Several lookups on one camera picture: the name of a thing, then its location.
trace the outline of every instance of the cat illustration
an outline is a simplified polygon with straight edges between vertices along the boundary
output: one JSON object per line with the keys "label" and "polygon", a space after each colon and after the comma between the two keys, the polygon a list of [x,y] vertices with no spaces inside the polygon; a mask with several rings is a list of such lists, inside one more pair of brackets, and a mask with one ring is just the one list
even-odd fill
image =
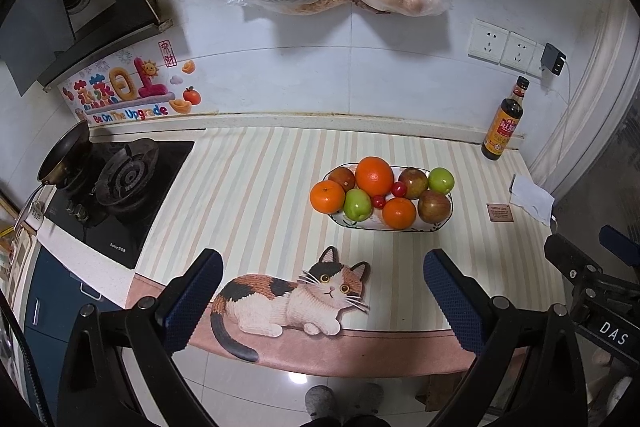
{"label": "cat illustration", "polygon": [[302,328],[309,335],[340,332],[338,312],[355,307],[367,312],[362,300],[363,279],[368,263],[351,268],[338,263],[335,247],[328,247],[309,271],[303,270],[298,282],[269,275],[241,275],[229,281],[213,301],[211,329],[229,353],[257,362],[255,349],[233,339],[226,331],[223,314],[244,333],[279,337],[282,327]]}

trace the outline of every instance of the orange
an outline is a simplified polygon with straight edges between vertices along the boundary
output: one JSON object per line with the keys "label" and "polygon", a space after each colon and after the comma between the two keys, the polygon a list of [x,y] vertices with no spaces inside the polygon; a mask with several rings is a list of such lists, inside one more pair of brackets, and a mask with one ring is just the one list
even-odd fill
{"label": "orange", "polygon": [[382,219],[392,229],[408,229],[415,221],[415,205],[406,198],[392,198],[382,209]]}
{"label": "orange", "polygon": [[367,156],[356,167],[356,185],[371,198],[385,196],[391,192],[394,172],[387,162],[376,156]]}
{"label": "orange", "polygon": [[311,206],[322,214],[333,214],[344,205],[345,193],[336,182],[327,180],[313,186],[309,193]]}

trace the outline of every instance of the shoe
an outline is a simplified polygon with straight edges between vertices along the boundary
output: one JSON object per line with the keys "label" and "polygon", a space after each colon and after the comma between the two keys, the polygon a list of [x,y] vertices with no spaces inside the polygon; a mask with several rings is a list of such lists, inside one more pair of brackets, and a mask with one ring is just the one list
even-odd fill
{"label": "shoe", "polygon": [[334,392],[325,385],[316,385],[306,392],[305,407],[312,420],[326,417],[340,420]]}
{"label": "shoe", "polygon": [[356,400],[351,406],[351,417],[375,416],[382,405],[385,392],[376,383],[368,382],[362,386]]}

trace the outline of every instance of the cabinet handle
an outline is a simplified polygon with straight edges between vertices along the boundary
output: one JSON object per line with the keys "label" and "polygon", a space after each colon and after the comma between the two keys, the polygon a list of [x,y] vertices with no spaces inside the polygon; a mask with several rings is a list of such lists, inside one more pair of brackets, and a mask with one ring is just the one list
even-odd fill
{"label": "cabinet handle", "polygon": [[33,325],[38,325],[38,316],[40,316],[40,300],[36,297],[36,307],[33,310]]}
{"label": "cabinet handle", "polygon": [[83,282],[80,283],[80,293],[83,293],[84,295],[86,295],[87,297],[91,297],[94,301],[101,301],[102,300],[102,294],[98,293],[97,297],[94,297],[93,295],[91,295],[91,293],[86,292],[82,289],[82,285],[84,285]]}

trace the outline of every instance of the wall outlet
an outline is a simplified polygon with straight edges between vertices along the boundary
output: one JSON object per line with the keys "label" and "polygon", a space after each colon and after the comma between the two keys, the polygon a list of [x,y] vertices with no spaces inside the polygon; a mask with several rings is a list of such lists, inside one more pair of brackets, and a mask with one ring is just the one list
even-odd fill
{"label": "wall outlet", "polygon": [[536,44],[522,35],[510,32],[500,64],[514,70],[527,71],[536,50]]}
{"label": "wall outlet", "polygon": [[498,64],[508,36],[507,30],[476,19],[471,27],[468,54]]}
{"label": "wall outlet", "polygon": [[533,50],[533,56],[531,62],[527,68],[527,73],[538,78],[542,78],[542,66],[540,66],[540,59],[545,52],[545,47],[542,44],[536,44],[536,48]]}

